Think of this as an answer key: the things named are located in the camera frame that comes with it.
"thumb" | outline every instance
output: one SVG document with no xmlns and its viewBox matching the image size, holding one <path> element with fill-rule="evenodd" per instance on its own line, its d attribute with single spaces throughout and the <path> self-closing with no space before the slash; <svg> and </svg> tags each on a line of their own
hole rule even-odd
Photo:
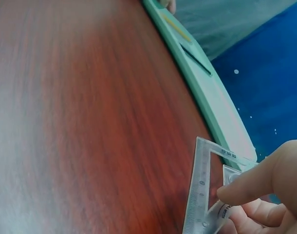
<svg viewBox="0 0 297 234">
<path fill-rule="evenodd" d="M 297 140 L 284 143 L 256 167 L 217 190 L 219 199 L 232 206 L 272 193 L 297 217 Z"/>
</svg>

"mint green table edge trim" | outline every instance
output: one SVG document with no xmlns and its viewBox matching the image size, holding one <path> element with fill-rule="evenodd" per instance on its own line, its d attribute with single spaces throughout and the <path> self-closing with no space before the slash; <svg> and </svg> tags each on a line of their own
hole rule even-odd
<svg viewBox="0 0 297 234">
<path fill-rule="evenodd" d="M 198 83 L 195 80 L 193 72 L 191 71 L 187 61 L 182 56 L 182 54 L 184 53 L 183 50 L 178 46 L 178 43 L 173 38 L 173 35 L 169 32 L 169 30 L 168 30 L 167 26 L 165 25 L 165 23 L 161 21 L 160 16 L 159 16 L 158 12 L 156 11 L 156 10 L 161 10 L 161 11 L 165 10 L 166 11 L 166 9 L 158 8 L 156 6 L 153 6 L 149 1 L 150 0 L 143 0 L 143 4 L 144 4 L 145 8 L 147 9 L 147 11 L 149 12 L 151 18 L 153 19 L 153 21 L 155 23 L 155 26 L 159 29 L 159 32 L 163 36 L 163 39 L 166 42 L 166 44 L 167 44 L 169 50 L 171 51 L 172 55 L 174 56 L 176 62 L 178 63 L 181 72 L 185 76 L 185 79 L 186 79 L 186 81 L 187 81 L 187 83 L 188 83 L 188 85 L 189 85 L 189 87 L 190 87 L 190 89 L 191 89 L 191 91 L 192 91 L 192 93 L 194 95 L 194 98 L 195 98 L 197 104 L 199 105 L 203 116 L 206 119 L 206 122 L 207 122 L 207 124 L 209 126 L 211 134 L 214 137 L 214 140 L 219 145 L 227 148 L 228 150 L 232 150 L 232 149 L 229 148 L 229 146 L 227 144 L 225 136 L 224 136 L 221 128 L 218 125 L 217 119 L 216 119 L 212 109 L 209 106 L 209 103 L 208 103 L 208 101 L 206 99 L 206 96 L 204 95 L 202 90 L 199 88 Z M 181 25 L 177 25 L 177 26 L 188 37 L 191 38 L 191 40 L 193 41 L 194 45 L 197 47 L 199 52 L 204 54 L 204 52 L 203 52 L 202 48 L 200 47 L 200 45 L 197 42 L 196 43 L 194 42 L 195 39 L 193 38 L 193 36 L 186 29 L 184 29 Z M 216 73 L 214 68 L 212 67 L 211 63 L 204 62 L 202 60 L 201 60 L 201 62 L 203 62 L 203 64 L 207 68 L 209 68 L 211 73 Z M 234 105 L 221 81 L 220 81 L 219 85 L 221 87 L 223 87 L 223 89 L 221 89 L 221 90 L 223 91 L 223 94 L 228 97 L 228 102 L 231 102 L 230 105 Z M 235 169 L 240 169 L 239 166 L 236 163 L 229 162 L 229 161 L 226 161 L 225 163 L 227 165 L 235 168 Z"/>
</svg>

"hand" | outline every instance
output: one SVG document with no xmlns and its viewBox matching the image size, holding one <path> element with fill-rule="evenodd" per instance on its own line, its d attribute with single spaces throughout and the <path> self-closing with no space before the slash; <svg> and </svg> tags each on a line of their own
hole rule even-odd
<svg viewBox="0 0 297 234">
<path fill-rule="evenodd" d="M 282 204 L 259 199 L 272 193 Z M 217 195 L 236 206 L 219 233 L 297 234 L 297 140 L 284 143 Z"/>
<path fill-rule="evenodd" d="M 176 0 L 159 0 L 159 2 L 164 7 L 167 7 L 168 11 L 170 11 L 172 14 L 176 12 Z"/>
</svg>

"plastic ruler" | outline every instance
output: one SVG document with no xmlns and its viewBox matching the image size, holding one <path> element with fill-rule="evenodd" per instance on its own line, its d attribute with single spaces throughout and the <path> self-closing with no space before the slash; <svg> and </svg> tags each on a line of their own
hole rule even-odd
<svg viewBox="0 0 297 234">
<path fill-rule="evenodd" d="M 243 171 L 257 165 L 253 161 L 236 156 L 216 143 L 198 137 L 183 234 L 216 234 L 231 214 L 231 207 L 221 201 L 216 202 L 208 210 L 211 153 L 242 165 Z M 223 184 L 229 184 L 243 171 L 223 165 Z"/>
</svg>

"grey cloth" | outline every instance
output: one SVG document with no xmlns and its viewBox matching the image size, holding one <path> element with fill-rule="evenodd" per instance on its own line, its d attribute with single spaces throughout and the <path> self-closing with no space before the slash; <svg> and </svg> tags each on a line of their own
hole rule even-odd
<svg viewBox="0 0 297 234">
<path fill-rule="evenodd" d="M 175 17 L 210 60 L 297 0 L 176 0 Z"/>
</svg>

